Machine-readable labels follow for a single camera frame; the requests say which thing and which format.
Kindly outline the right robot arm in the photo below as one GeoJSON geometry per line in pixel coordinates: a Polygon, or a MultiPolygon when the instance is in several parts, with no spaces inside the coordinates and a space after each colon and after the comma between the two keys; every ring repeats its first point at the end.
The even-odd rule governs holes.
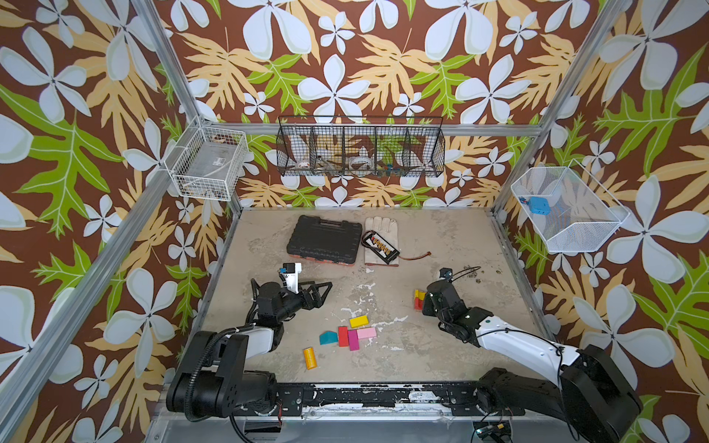
{"type": "Polygon", "coordinates": [[[588,442],[619,442],[643,409],[601,348],[554,343],[484,308],[469,308],[451,280],[428,286],[422,312],[462,343],[502,354],[537,373],[526,378],[503,368],[489,370],[476,386],[477,405],[486,413],[532,411],[565,422],[588,442]]]}

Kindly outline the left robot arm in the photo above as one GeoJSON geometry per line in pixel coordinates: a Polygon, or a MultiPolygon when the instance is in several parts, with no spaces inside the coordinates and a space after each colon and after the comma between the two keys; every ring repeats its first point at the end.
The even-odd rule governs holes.
{"type": "Polygon", "coordinates": [[[277,404],[275,374],[247,370],[249,358],[277,349],[284,323],[300,310],[322,308],[331,282],[291,290],[285,284],[251,282],[252,304],[245,323],[220,332],[201,330],[191,339],[169,385],[166,407],[190,422],[227,418],[244,408],[269,413],[277,404]]]}

